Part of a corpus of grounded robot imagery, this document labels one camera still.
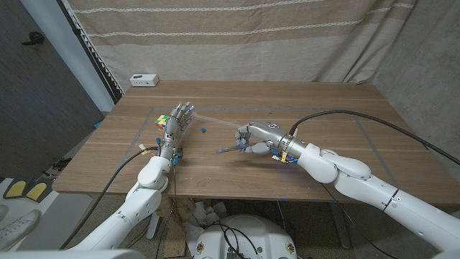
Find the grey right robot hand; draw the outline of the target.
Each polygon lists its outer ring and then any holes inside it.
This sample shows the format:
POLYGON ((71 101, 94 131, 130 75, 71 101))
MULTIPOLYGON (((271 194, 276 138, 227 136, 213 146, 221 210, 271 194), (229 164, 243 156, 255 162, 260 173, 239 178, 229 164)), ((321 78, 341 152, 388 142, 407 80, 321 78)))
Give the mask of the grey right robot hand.
POLYGON ((290 136, 277 124, 271 122, 251 122, 236 130, 237 145, 247 145, 243 151, 258 155, 268 154, 271 149, 286 152, 299 158, 307 144, 290 136))

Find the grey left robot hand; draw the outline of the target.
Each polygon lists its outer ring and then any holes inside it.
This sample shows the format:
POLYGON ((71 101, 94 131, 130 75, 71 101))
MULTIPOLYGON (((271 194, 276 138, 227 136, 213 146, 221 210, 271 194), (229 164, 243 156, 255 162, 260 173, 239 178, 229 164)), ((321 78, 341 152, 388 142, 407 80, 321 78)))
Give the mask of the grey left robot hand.
POLYGON ((174 108, 168 117, 160 145, 159 156, 170 160, 180 149, 180 139, 187 126, 193 120, 194 106, 188 101, 181 102, 174 108))

